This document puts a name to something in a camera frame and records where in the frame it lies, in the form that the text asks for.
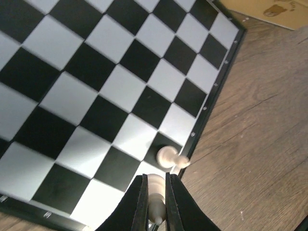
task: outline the wood grain surface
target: wood grain surface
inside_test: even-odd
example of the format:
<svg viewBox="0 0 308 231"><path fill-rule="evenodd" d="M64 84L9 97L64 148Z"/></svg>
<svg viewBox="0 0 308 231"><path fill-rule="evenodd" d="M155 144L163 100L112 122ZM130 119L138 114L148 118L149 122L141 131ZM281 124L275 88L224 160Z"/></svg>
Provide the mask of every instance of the wood grain surface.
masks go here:
<svg viewBox="0 0 308 231"><path fill-rule="evenodd" d="M235 16L248 33L182 181L223 231L293 231L308 214L308 28ZM0 231L43 230L0 214Z"/></svg>

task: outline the pawn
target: pawn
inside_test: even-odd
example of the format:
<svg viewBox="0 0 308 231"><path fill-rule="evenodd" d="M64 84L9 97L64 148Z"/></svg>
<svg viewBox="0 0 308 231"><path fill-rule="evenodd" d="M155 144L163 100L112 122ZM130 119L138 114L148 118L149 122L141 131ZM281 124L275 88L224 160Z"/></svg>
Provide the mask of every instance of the pawn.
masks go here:
<svg viewBox="0 0 308 231"><path fill-rule="evenodd" d="M166 219L165 179L157 174L148 175L149 220L161 225Z"/></svg>
<svg viewBox="0 0 308 231"><path fill-rule="evenodd" d="M164 168L177 166L182 169L191 164L187 157L179 155L178 151L172 146L161 148L157 153L156 159L158 164Z"/></svg>

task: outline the black square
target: black square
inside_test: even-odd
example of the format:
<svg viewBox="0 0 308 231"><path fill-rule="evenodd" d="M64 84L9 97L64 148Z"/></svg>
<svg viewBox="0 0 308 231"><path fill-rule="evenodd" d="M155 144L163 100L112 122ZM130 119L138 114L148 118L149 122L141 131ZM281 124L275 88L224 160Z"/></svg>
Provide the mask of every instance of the black square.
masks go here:
<svg viewBox="0 0 308 231"><path fill-rule="evenodd" d="M111 147L94 178L125 192L139 164L140 161Z"/></svg>
<svg viewBox="0 0 308 231"><path fill-rule="evenodd" d="M177 32L186 12L173 0L160 0L153 14L165 23L171 30Z"/></svg>
<svg viewBox="0 0 308 231"><path fill-rule="evenodd" d="M200 54L205 57L214 67L219 69L227 49L209 34L200 50Z"/></svg>
<svg viewBox="0 0 308 231"><path fill-rule="evenodd" d="M22 0L1 0L0 30L23 43L44 15Z"/></svg>
<svg viewBox="0 0 308 231"><path fill-rule="evenodd" d="M56 159L75 126L37 107L16 135L16 141Z"/></svg>
<svg viewBox="0 0 308 231"><path fill-rule="evenodd" d="M84 0L60 0L50 15L84 39L103 16Z"/></svg>
<svg viewBox="0 0 308 231"><path fill-rule="evenodd" d="M157 155L158 151L165 146L173 146L178 152L180 152L181 149L182 149L182 146L180 146L179 144L175 143L174 141L167 138L163 134L157 133L157 135L154 138L148 152L145 155L144 161L146 161L150 165L153 165L156 168L159 168L159 169L161 169L165 172L169 172L171 170L171 168L161 167L156 160L156 155Z"/></svg>
<svg viewBox="0 0 308 231"><path fill-rule="evenodd" d="M191 68L195 57L196 53L176 36L164 56L169 63L185 75Z"/></svg>
<svg viewBox="0 0 308 231"><path fill-rule="evenodd" d="M32 200L71 214L90 179L54 164Z"/></svg>
<svg viewBox="0 0 308 231"><path fill-rule="evenodd" d="M98 96L80 125L103 139L113 142L128 114Z"/></svg>
<svg viewBox="0 0 308 231"><path fill-rule="evenodd" d="M1 139L0 137L0 158L3 156L4 152L6 151L8 144L9 142Z"/></svg>
<svg viewBox="0 0 308 231"><path fill-rule="evenodd" d="M206 93L186 79L174 102L196 117L205 98Z"/></svg>
<svg viewBox="0 0 308 231"><path fill-rule="evenodd" d="M170 105L171 102L147 86L138 99L132 113L155 128L159 128Z"/></svg>
<svg viewBox="0 0 308 231"><path fill-rule="evenodd" d="M147 82L155 70L160 58L137 40L124 54L120 64L136 76Z"/></svg>
<svg viewBox="0 0 308 231"><path fill-rule="evenodd" d="M115 66L112 61L83 43L65 70L99 91Z"/></svg>
<svg viewBox="0 0 308 231"><path fill-rule="evenodd" d="M218 15L218 11L207 0L196 0L190 13L208 30Z"/></svg>
<svg viewBox="0 0 308 231"><path fill-rule="evenodd" d="M149 15L134 0L114 0L108 8L107 14L134 35L137 34Z"/></svg>
<svg viewBox="0 0 308 231"><path fill-rule="evenodd" d="M0 72L0 81L39 102L59 76L59 71L20 48Z"/></svg>

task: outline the white chess piece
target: white chess piece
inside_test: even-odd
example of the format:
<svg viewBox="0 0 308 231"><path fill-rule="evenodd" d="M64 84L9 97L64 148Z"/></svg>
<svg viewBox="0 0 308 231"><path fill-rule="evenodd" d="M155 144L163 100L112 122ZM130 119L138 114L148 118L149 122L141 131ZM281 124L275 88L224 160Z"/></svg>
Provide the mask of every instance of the white chess piece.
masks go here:
<svg viewBox="0 0 308 231"><path fill-rule="evenodd" d="M157 174L148 175L149 220L160 225L166 219L165 179Z"/></svg>
<svg viewBox="0 0 308 231"><path fill-rule="evenodd" d="M182 169L191 164L187 157L179 155L178 151L172 146L161 148L157 153L156 159L158 164L164 168L177 166Z"/></svg>

